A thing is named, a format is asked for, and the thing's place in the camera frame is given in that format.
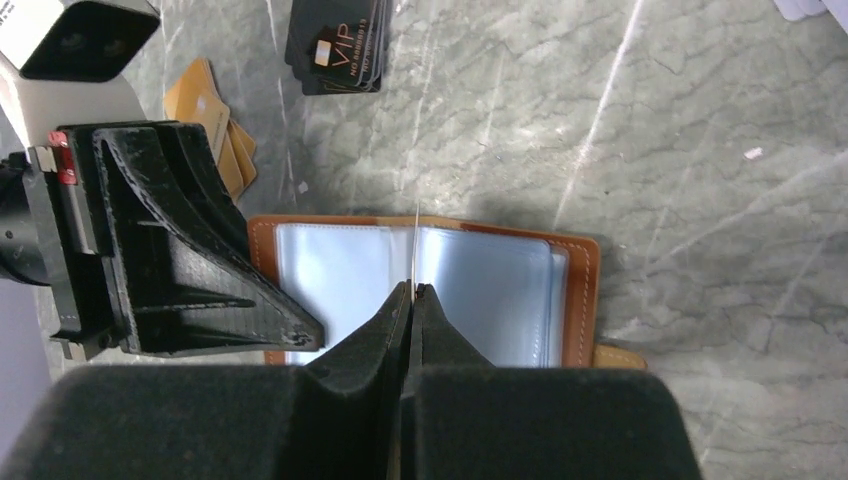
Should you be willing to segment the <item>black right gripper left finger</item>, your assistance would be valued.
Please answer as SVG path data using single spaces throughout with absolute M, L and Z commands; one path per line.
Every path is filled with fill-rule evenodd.
M 405 376 L 411 292 L 303 366 L 117 365 L 66 375 L 5 479 L 381 479 Z

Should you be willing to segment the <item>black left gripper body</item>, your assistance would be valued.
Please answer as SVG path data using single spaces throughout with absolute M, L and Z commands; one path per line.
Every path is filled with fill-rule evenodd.
M 110 129 L 59 129 L 1 158 L 1 276 L 46 287 L 68 359 L 126 347 L 126 184 Z

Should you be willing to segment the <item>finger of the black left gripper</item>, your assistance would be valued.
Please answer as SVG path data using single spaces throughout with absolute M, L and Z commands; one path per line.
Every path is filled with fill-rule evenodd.
M 204 130 L 97 129 L 124 337 L 139 355 L 314 351 L 324 326 L 251 264 L 245 218 Z

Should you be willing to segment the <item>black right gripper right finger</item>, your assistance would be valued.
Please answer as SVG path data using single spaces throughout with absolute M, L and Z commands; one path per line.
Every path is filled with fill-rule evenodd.
M 697 479 L 666 385 L 625 368 L 497 368 L 416 288 L 400 400 L 404 479 Z

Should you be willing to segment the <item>brown leather card holder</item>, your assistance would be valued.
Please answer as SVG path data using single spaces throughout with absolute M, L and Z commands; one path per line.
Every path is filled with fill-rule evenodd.
M 262 215 L 253 265 L 325 329 L 333 347 L 410 280 L 414 216 Z M 416 278 L 489 361 L 513 367 L 642 369 L 595 339 L 601 250 L 586 236 L 420 216 Z

